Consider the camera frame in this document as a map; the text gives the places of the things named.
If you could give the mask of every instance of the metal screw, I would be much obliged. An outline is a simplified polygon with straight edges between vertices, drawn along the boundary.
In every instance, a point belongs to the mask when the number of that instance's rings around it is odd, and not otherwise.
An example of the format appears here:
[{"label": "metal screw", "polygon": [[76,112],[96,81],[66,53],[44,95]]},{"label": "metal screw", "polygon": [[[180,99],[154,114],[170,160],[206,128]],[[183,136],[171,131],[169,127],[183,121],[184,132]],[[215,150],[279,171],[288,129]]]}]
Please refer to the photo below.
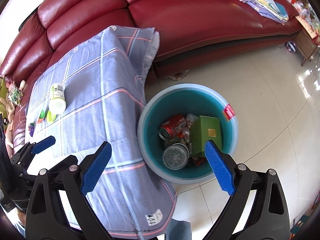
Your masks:
[{"label": "metal screw", "polygon": [[269,170],[270,175],[274,176],[276,175],[276,171],[274,169],[270,169]]},{"label": "metal screw", "polygon": [[46,169],[42,169],[41,171],[39,171],[39,174],[40,175],[44,175],[44,174],[46,174],[47,173],[47,170]]},{"label": "metal screw", "polygon": [[71,165],[69,167],[69,171],[76,171],[78,169],[78,166],[77,165]]},{"label": "metal screw", "polygon": [[247,167],[244,164],[238,164],[238,169],[241,171],[245,171]]}]

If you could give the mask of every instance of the ball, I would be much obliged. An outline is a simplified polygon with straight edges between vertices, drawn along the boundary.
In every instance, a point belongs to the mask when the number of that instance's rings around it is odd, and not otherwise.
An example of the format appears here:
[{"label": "ball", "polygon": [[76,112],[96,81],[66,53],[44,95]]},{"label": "ball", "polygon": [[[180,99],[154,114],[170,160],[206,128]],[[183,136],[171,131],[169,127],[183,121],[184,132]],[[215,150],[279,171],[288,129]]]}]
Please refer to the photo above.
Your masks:
[{"label": "ball", "polygon": [[293,41],[288,41],[286,47],[291,53],[295,53],[297,51],[297,45]]}]

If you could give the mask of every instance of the red leather sofa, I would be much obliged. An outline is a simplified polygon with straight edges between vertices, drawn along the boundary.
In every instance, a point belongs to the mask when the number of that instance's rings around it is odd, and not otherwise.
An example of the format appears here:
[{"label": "red leather sofa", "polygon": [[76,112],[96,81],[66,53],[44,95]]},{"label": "red leather sofa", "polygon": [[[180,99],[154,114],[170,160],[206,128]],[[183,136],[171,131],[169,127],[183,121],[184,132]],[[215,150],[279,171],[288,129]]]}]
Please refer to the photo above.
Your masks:
[{"label": "red leather sofa", "polygon": [[25,110],[38,77],[77,44],[110,25],[155,27],[160,48],[148,81],[212,60],[291,40],[301,29],[286,0],[290,20],[261,17],[239,0],[44,0],[25,22],[0,67],[0,74],[27,87],[16,109],[14,150],[24,144]]}]

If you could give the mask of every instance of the person's leg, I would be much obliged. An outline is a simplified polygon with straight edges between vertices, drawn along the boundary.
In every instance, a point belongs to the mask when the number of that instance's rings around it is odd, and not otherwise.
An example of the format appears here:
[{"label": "person's leg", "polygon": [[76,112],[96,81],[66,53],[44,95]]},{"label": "person's leg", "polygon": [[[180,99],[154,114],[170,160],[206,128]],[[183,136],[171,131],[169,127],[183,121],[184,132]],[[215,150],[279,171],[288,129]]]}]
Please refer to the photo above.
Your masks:
[{"label": "person's leg", "polygon": [[191,224],[187,221],[171,219],[164,240],[191,240]]}]

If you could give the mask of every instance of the teal trash bin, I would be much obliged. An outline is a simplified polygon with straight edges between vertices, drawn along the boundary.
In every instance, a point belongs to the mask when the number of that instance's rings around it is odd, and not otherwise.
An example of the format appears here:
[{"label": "teal trash bin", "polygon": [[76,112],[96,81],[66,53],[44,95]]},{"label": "teal trash bin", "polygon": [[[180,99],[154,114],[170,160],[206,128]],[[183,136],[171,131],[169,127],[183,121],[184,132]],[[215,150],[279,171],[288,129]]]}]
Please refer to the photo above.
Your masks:
[{"label": "teal trash bin", "polygon": [[178,184],[201,183],[214,174],[208,163],[181,170],[167,168],[162,160],[163,143],[158,135],[159,126],[175,114],[188,113],[212,116],[220,119],[222,152],[231,156],[238,142],[236,116],[227,120],[224,110],[228,102],[216,91],[197,84],[180,84],[155,95],[143,110],[138,124],[138,140],[146,164],[160,177]]}]

